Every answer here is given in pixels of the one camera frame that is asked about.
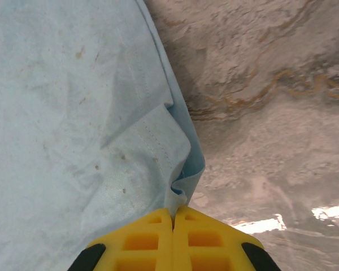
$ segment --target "marble floor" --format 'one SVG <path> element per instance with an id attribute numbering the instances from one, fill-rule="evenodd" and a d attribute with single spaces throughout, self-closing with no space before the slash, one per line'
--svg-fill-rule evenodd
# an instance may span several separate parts
<path id="1" fill-rule="evenodd" d="M 191 206 L 339 270 L 339 0 L 146 0 L 207 168 Z"/>

